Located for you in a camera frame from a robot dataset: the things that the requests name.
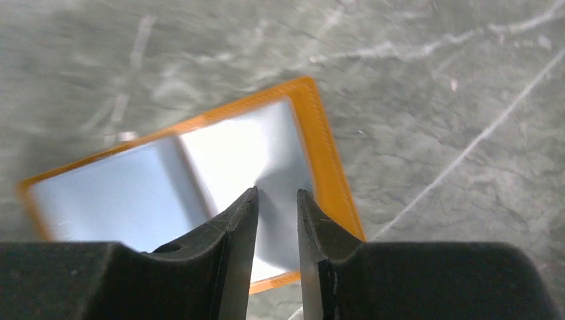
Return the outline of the orange card holder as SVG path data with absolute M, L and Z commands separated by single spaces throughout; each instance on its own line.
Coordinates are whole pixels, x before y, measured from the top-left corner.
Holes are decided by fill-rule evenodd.
M 251 293 L 300 279 L 296 193 L 365 234 L 313 78 L 300 77 L 156 133 L 27 178 L 19 194 L 43 239 L 138 251 L 193 230 L 259 190 Z

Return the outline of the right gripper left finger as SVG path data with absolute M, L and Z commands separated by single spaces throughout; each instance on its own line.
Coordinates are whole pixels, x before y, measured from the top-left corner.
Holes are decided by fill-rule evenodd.
M 244 319 L 259 192 L 151 253 L 118 242 L 1 244 L 2 319 Z

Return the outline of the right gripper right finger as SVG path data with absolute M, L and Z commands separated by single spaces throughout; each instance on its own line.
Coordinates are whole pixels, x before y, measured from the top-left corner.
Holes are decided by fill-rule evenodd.
M 364 242 L 297 193 L 305 319 L 560 319 L 532 261 L 497 242 Z

